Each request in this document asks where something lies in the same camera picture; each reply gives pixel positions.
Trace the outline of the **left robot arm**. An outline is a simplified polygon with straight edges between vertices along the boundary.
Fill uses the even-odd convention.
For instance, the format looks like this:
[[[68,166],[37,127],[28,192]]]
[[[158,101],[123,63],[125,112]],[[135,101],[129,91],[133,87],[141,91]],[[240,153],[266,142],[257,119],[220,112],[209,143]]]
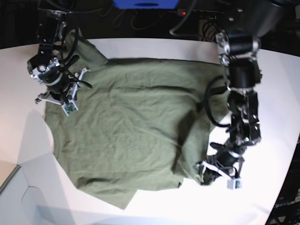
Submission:
[[[257,63],[260,38],[272,30],[297,0],[252,0],[247,5],[227,15],[215,40],[220,63],[225,74],[210,80],[206,85],[200,110],[195,117],[184,119],[187,138],[194,138],[211,126],[225,128],[229,134],[224,144],[211,142],[214,155],[199,151],[190,159],[190,166],[183,170],[201,185],[210,185],[219,177],[228,181],[228,187],[241,187],[240,167],[247,147],[261,140],[258,119],[258,95],[255,86],[261,81]],[[229,124],[221,124],[211,113],[210,98],[229,92],[227,108],[231,114]]]

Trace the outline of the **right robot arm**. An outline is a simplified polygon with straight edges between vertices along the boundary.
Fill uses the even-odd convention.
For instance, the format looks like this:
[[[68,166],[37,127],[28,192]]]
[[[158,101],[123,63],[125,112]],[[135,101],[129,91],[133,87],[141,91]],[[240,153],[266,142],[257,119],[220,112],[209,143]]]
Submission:
[[[77,91],[80,84],[92,88],[92,85],[82,80],[83,75],[89,72],[87,67],[76,73],[71,73],[69,68],[79,60],[75,49],[79,40],[79,29],[75,29],[75,39],[67,57],[65,29],[67,27],[66,12],[47,9],[45,18],[38,26],[39,39],[38,52],[27,62],[27,70],[31,78],[39,84],[46,86],[46,92],[35,99],[35,103],[45,101],[59,105],[64,113],[69,116],[79,108],[76,104]]]

